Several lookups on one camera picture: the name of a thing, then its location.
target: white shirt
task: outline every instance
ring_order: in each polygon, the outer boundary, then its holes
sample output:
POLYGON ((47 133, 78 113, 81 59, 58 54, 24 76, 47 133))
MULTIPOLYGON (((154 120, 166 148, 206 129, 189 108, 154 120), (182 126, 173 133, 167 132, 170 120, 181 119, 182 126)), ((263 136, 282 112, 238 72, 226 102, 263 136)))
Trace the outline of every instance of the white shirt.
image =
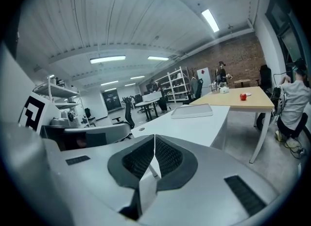
POLYGON ((311 99, 311 89, 302 81, 282 84, 286 102, 281 113, 281 120, 289 129, 295 130, 301 120, 303 110, 311 99))

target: concrete floor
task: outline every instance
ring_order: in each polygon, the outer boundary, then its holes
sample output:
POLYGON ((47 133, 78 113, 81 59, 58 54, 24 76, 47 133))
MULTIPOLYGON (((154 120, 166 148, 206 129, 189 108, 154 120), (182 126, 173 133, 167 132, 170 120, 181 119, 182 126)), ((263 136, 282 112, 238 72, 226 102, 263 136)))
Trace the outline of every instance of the concrete floor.
MULTIPOLYGON (((181 105, 181 103, 178 103, 171 104, 170 106, 174 110, 177 106, 181 105)), ((135 127, 146 123, 146 115, 141 112, 137 113, 137 111, 138 109, 132 109, 132 119, 135 127)), ((158 106, 157 111, 159 116, 161 116, 158 106)), ((115 111, 109 114, 108 118, 97 121, 96 125, 111 125, 112 119, 119 116, 121 120, 124 120, 124 114, 125 110, 123 109, 115 111)), ((249 159, 255 150, 260 136, 260 131, 253 126, 254 119, 254 113, 229 112, 225 152, 232 155, 253 171, 259 173, 281 193, 287 188, 290 188, 298 179, 298 164, 301 162, 303 165, 307 157, 305 156, 301 160, 295 159, 289 149, 278 143, 274 138, 277 126, 272 123, 269 126, 266 139, 255 163, 250 164, 249 159)), ((310 152, 310 144, 304 132, 300 134, 299 141, 310 152)))

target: ceiling light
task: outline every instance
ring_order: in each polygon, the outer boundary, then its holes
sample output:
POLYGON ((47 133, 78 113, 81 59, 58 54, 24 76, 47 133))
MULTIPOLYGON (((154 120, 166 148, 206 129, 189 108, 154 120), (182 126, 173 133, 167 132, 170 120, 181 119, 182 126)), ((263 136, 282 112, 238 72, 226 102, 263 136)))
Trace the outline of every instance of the ceiling light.
POLYGON ((213 15, 211 14, 209 9, 207 9, 204 12, 202 12, 202 15, 208 21, 209 25, 211 26, 211 28, 213 29, 214 32, 219 31, 218 25, 217 25, 213 15))
POLYGON ((106 89, 104 92, 106 92, 106 91, 111 91, 111 90, 115 90, 115 89, 117 89, 117 88, 106 89))
POLYGON ((113 81, 113 82, 109 82, 109 83, 101 84, 101 86, 108 85, 108 84, 114 84, 114 83, 117 83, 117 82, 118 82, 118 81, 113 81))
POLYGON ((98 57, 98 58, 90 59, 91 64, 97 64, 97 63, 108 62, 108 61, 117 61, 117 60, 125 60, 125 56, 98 57))
POLYGON ((169 60, 168 57, 152 57, 152 56, 148 57, 148 59, 149 59, 149 60, 162 60, 162 61, 167 61, 167 60, 169 60))
POLYGON ((137 78, 143 78, 145 76, 136 76, 136 77, 131 77, 131 79, 137 79, 137 78))

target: jeans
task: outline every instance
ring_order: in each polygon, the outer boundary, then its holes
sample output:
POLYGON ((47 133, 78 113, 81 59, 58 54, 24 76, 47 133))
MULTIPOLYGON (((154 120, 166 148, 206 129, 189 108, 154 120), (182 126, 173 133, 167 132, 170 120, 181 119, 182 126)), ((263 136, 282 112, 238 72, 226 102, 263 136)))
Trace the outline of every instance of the jeans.
POLYGON ((286 137, 290 136, 294 139, 294 138, 297 138, 299 136, 299 134, 301 133, 301 131, 303 130, 303 128, 307 124, 307 120, 308 120, 308 115, 306 113, 303 113, 301 120, 300 120, 299 124, 297 125, 297 128, 295 130, 292 130, 292 129, 288 128, 287 126, 285 126, 284 123, 282 122, 281 118, 279 118, 277 120, 277 127, 283 135, 285 135, 286 137))

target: man in white shirt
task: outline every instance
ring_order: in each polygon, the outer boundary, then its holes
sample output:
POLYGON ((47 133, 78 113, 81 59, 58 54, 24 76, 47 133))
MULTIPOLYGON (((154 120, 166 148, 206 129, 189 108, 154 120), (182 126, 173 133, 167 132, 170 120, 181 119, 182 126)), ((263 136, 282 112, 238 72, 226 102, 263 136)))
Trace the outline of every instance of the man in white shirt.
POLYGON ((289 148, 300 145, 296 138, 308 120, 308 115, 303 112, 305 106, 311 100, 311 89, 304 84, 306 73, 306 65, 301 64, 294 68, 295 82, 291 84, 291 78, 287 75, 280 82, 286 94, 286 101, 277 121, 276 138, 280 142, 286 141, 289 148))

